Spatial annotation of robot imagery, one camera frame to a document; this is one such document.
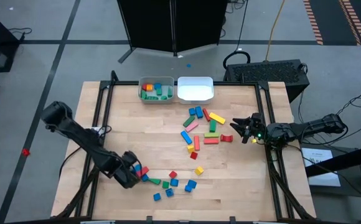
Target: red object on floor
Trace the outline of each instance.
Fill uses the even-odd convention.
[[[170,174],[169,174],[169,177],[170,178],[175,178],[176,177],[176,175],[178,175],[175,171],[172,171]]]
[[[219,140],[215,139],[204,139],[204,144],[219,144]]]
[[[207,109],[205,109],[205,108],[203,109],[203,114],[205,116],[205,119],[207,119],[207,121],[211,120],[210,115],[208,115]]]
[[[232,142],[233,141],[233,136],[224,136],[224,135],[220,135],[220,141],[225,141],[225,142]]]
[[[197,153],[196,152],[192,152],[192,154],[190,155],[190,158],[192,159],[196,159],[197,158]]]
[[[142,171],[137,171],[136,172],[136,175],[138,176],[138,177],[141,177],[141,176],[143,176],[144,174],[147,174],[149,172],[149,168],[148,167],[143,167],[142,168]]]
[[[194,150],[200,150],[200,138],[199,136],[194,136]]]
[[[21,153],[22,153],[23,155],[25,155],[25,156],[29,156],[29,155],[30,155],[30,151],[29,151],[28,149],[23,149],[23,150],[21,151]]]

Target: white paper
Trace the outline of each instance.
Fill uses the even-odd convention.
[[[306,159],[309,159],[313,162],[322,162],[328,159],[332,159],[331,150],[326,149],[310,149],[302,148],[302,154]],[[312,165],[311,162],[304,159],[305,167]],[[340,180],[337,174],[327,173],[322,175],[317,175],[314,177],[308,178],[309,185],[318,185],[318,186],[331,186],[331,187],[340,187]]]

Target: floor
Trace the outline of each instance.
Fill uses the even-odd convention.
[[[280,0],[250,0],[241,39],[268,40],[280,4]],[[73,21],[69,20],[72,12],[75,13]],[[226,36],[222,39],[237,40],[243,12],[239,9],[227,14],[223,27]],[[21,149],[26,139],[33,140],[31,155],[26,160],[5,222],[43,219],[50,215],[68,141],[45,130],[37,118],[35,134],[30,132],[39,104],[44,106],[60,100],[76,108],[82,83],[107,80],[111,70],[116,71],[120,80],[138,80],[151,75],[174,78],[205,75],[222,80],[225,73],[222,60],[236,47],[220,44],[182,54],[182,58],[136,49],[120,64],[117,60],[128,51],[127,45],[59,41],[126,40],[114,0],[0,0],[0,21],[7,28],[31,27],[33,32],[26,40],[57,40],[21,45],[11,71],[0,73],[0,209]],[[295,43],[316,41],[302,1],[286,1],[273,39],[295,40]],[[251,55],[251,62],[265,59],[265,44],[242,44],[240,48]],[[295,58],[309,67],[311,84],[301,106],[305,120],[336,113],[361,93],[361,46],[275,44],[270,48],[268,60]],[[229,63],[244,62],[243,57],[229,60]],[[46,100],[41,99],[43,90],[49,93]],[[291,104],[296,121],[298,102],[299,98]],[[361,127],[361,109],[347,108],[341,117],[351,131]],[[335,146],[361,147],[361,132]],[[361,220],[359,198],[314,195],[314,203],[318,217],[323,220],[349,223]]]

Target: plastic container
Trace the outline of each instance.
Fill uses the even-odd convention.
[[[213,98],[211,77],[179,77],[177,95],[182,104],[209,104]]]
[[[141,98],[141,93],[142,93],[142,85],[143,84],[152,84],[154,85],[155,83],[160,83],[161,84],[161,90],[162,90],[162,95],[157,96],[156,91],[153,87],[153,91],[147,91],[146,94],[147,96],[157,96],[159,99],[158,100],[146,100],[146,99],[142,99]],[[172,91],[172,97],[167,98],[166,100],[162,100],[161,96],[168,96],[168,89],[171,89]],[[174,100],[174,78],[172,77],[142,77],[139,79],[139,88],[138,88],[138,96],[139,99],[141,99],[141,101],[145,104],[169,104],[172,103],[172,101]]]

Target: pink block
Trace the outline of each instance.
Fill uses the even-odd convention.
[[[193,121],[191,124],[188,125],[188,127],[186,127],[186,132],[189,132],[191,130],[193,130],[195,127],[197,127],[199,124],[197,121]]]

